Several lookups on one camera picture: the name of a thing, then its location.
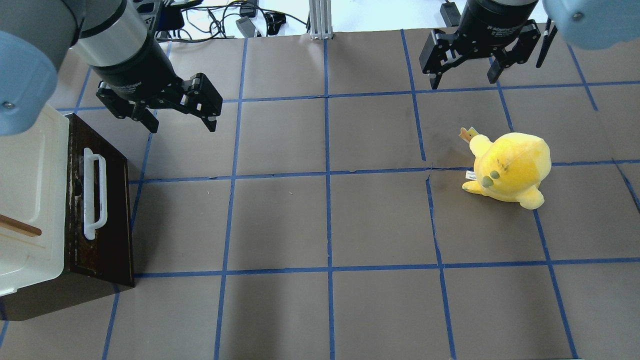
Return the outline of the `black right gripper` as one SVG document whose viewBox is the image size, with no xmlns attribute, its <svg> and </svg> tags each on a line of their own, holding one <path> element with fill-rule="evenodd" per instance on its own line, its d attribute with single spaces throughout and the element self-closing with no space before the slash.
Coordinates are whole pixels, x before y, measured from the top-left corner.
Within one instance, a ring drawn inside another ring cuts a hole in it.
<svg viewBox="0 0 640 360">
<path fill-rule="evenodd" d="M 455 32 L 436 28 L 425 41 L 419 64 L 429 75 L 430 88 L 436 91 L 446 71 L 468 60 L 493 59 L 487 75 L 499 76 L 514 64 L 525 64 L 542 37 L 535 62 L 541 68 L 558 28 L 547 19 L 541 35 L 530 18 L 537 4 L 537 0 L 468 0 Z"/>
</svg>

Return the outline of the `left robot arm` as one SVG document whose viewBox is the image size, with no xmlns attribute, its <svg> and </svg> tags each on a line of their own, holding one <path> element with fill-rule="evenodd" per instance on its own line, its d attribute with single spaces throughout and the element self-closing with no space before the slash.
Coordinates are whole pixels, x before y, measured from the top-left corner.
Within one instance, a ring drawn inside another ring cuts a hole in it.
<svg viewBox="0 0 640 360">
<path fill-rule="evenodd" d="M 217 129 L 219 91 L 203 73 L 176 74 L 132 0 L 3 0 L 0 12 L 2 136 L 35 124 L 69 50 L 98 75 L 96 97 L 117 119 L 156 133 L 152 111 L 172 109 Z"/>
</svg>

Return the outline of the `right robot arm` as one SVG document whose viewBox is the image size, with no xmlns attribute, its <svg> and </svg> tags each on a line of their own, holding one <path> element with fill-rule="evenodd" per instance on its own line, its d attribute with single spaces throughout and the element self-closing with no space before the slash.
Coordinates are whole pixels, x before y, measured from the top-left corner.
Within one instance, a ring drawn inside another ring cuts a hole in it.
<svg viewBox="0 0 640 360">
<path fill-rule="evenodd" d="M 639 37 L 637 0 L 544 0 L 544 30 L 531 18 L 536 0 L 469 0 L 457 30 L 430 32 L 419 55 L 430 87 L 438 89 L 444 73 L 468 60 L 492 59 L 487 80 L 498 82 L 503 71 L 525 64 L 539 42 L 540 68 L 557 34 L 583 50 L 603 50 Z"/>
</svg>

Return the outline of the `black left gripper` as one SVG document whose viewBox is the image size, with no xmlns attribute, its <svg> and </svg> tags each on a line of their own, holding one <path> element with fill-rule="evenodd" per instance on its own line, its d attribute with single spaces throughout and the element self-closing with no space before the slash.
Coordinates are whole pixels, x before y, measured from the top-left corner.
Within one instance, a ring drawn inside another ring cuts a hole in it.
<svg viewBox="0 0 640 360">
<path fill-rule="evenodd" d="M 131 59 L 121 64 L 93 67 L 101 79 L 96 98 L 117 118 L 141 123 L 157 133 L 153 110 L 172 109 L 202 120 L 206 129 L 217 130 L 223 98 L 204 73 L 184 80 L 155 39 L 147 39 Z"/>
</svg>

